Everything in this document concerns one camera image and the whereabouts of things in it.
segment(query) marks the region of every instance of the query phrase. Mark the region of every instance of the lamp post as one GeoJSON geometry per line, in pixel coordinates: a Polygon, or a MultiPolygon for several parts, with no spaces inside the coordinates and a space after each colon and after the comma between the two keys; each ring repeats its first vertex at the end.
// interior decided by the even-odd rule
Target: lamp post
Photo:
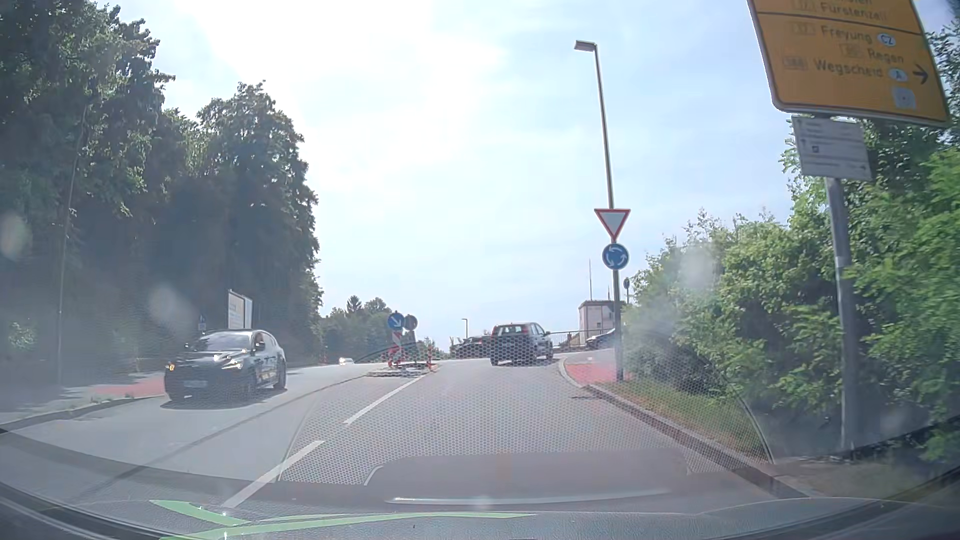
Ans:
{"type": "MultiPolygon", "coordinates": [[[[573,45],[578,51],[593,53],[597,69],[597,91],[600,94],[600,123],[603,126],[603,155],[607,166],[607,203],[613,209],[613,175],[610,170],[610,143],[607,138],[607,108],[603,101],[603,80],[600,78],[600,51],[592,41],[581,41],[573,45]]],[[[620,329],[620,271],[613,270],[613,355],[616,358],[616,379],[623,380],[623,332],[620,329]]]]}

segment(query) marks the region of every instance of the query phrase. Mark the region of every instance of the parked car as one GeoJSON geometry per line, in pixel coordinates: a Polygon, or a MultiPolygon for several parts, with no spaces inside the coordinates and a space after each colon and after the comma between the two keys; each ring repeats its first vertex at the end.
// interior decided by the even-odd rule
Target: parked car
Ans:
{"type": "Polygon", "coordinates": [[[615,329],[605,331],[587,338],[588,349],[609,349],[613,346],[613,333],[615,329]]]}
{"type": "Polygon", "coordinates": [[[200,395],[248,399],[263,386],[286,387],[286,356],[267,331],[209,331],[184,349],[163,373],[171,401],[200,395]]]}
{"type": "Polygon", "coordinates": [[[493,327],[490,336],[490,364],[511,360],[535,362],[540,356],[553,359],[550,332],[537,323],[510,323],[493,327]]]}
{"type": "Polygon", "coordinates": [[[453,355],[457,358],[487,357],[487,341],[485,337],[470,337],[454,348],[453,355]]]}

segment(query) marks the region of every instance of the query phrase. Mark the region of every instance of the curb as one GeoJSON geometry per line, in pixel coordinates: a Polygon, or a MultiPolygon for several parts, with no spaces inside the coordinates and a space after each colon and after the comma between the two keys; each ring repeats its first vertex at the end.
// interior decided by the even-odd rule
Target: curb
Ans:
{"type": "Polygon", "coordinates": [[[579,382],[574,380],[570,376],[570,374],[566,372],[566,356],[560,358],[560,361],[557,362],[557,369],[560,370],[560,375],[563,376],[564,379],[566,379],[566,381],[569,382],[570,384],[573,384],[577,388],[583,388],[585,386],[584,384],[580,384],[579,382]]]}
{"type": "Polygon", "coordinates": [[[77,408],[69,408],[66,410],[55,410],[53,412],[44,412],[36,416],[28,416],[27,418],[21,418],[19,420],[14,420],[6,424],[0,424],[0,432],[22,430],[30,426],[36,426],[37,424],[52,422],[54,420],[72,420],[78,416],[83,416],[90,412],[96,412],[98,410],[111,408],[113,406],[130,404],[133,402],[138,402],[140,400],[150,400],[153,398],[159,398],[164,395],[165,394],[156,394],[154,396],[141,396],[139,398],[120,398],[116,400],[100,402],[98,404],[93,404],[93,405],[79,406],[77,408]]]}
{"type": "Polygon", "coordinates": [[[823,497],[823,493],[808,486],[800,479],[779,474],[770,465],[751,463],[751,459],[736,450],[727,448],[703,435],[688,430],[627,399],[621,398],[606,388],[588,384],[584,388],[595,396],[629,412],[638,420],[667,435],[681,445],[702,455],[717,465],[747,480],[779,499],[823,497]]]}

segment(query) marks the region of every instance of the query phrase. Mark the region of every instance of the car headlight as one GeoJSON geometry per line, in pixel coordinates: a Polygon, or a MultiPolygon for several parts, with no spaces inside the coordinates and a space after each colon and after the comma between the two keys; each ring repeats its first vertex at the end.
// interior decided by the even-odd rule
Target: car headlight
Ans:
{"type": "Polygon", "coordinates": [[[241,369],[243,367],[243,358],[231,358],[220,366],[220,369],[241,369]]]}

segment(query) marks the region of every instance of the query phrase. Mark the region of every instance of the road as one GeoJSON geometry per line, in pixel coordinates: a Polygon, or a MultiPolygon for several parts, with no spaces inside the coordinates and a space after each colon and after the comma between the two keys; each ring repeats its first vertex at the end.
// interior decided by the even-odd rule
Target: road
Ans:
{"type": "Polygon", "coordinates": [[[556,361],[447,360],[419,378],[365,377],[379,367],[300,368],[285,391],[249,403],[151,398],[3,434],[0,481],[64,503],[296,500],[323,511],[355,499],[388,511],[479,501],[697,512],[771,498],[575,387],[556,361]]]}

